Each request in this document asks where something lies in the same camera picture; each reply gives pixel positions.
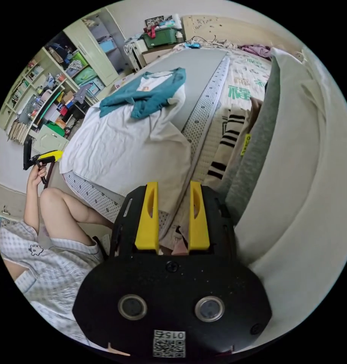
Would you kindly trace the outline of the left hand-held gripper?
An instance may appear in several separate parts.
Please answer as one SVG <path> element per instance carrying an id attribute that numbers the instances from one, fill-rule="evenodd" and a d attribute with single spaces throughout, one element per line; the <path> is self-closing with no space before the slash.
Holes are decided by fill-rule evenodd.
<path id="1" fill-rule="evenodd" d="M 32 169 L 33 166 L 38 165 L 44 165 L 48 166 L 49 164 L 54 164 L 56 161 L 61 159 L 62 157 L 62 151 L 61 150 L 54 150 L 47 153 L 43 153 L 40 155 L 35 155 L 33 157 L 25 158 L 23 162 L 23 168 L 25 171 Z M 43 178 L 42 184 L 44 186 L 47 185 L 48 177 L 47 175 Z M 27 190 L 36 189 L 37 187 L 32 188 L 26 188 Z"/>

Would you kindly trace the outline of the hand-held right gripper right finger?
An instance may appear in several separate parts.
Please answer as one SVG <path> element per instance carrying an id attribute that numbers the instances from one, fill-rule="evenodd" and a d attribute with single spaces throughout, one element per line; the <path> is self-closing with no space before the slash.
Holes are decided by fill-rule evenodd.
<path id="1" fill-rule="evenodd" d="M 190 182 L 188 251 L 207 251 L 210 247 L 205 205 L 200 182 Z"/>

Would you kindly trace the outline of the person's left hand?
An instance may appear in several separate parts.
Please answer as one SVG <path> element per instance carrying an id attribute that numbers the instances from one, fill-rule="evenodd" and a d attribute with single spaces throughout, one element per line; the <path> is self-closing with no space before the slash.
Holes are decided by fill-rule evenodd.
<path id="1" fill-rule="evenodd" d="M 32 167 L 28 177 L 27 188 L 37 187 L 47 175 L 47 167 L 35 165 Z"/>

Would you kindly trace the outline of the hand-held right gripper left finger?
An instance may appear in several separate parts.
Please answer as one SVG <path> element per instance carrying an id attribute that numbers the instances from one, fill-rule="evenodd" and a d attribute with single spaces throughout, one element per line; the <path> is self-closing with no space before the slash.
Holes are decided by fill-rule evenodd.
<path id="1" fill-rule="evenodd" d="M 158 183 L 145 187 L 135 247 L 139 251 L 159 253 Z"/>

